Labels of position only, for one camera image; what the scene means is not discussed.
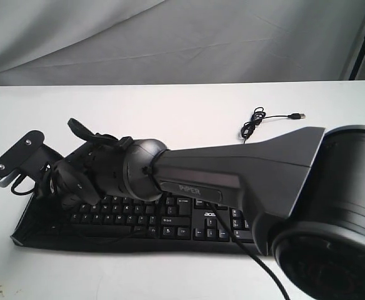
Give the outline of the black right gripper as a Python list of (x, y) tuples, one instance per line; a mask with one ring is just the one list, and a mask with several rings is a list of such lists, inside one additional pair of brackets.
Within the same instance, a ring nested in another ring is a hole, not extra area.
[(34, 196), (47, 206), (69, 211), (82, 204), (97, 204), (104, 196), (128, 197), (124, 159), (129, 137), (84, 134), (85, 143), (68, 156), (47, 165), (36, 182)]

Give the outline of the black Piper right robot arm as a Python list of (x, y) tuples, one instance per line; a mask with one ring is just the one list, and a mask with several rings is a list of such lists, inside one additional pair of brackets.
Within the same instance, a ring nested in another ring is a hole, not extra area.
[(39, 185), (63, 208), (173, 193), (238, 209), (261, 254), (314, 299), (365, 299), (365, 126), (304, 127), (251, 144), (170, 150), (77, 130)]

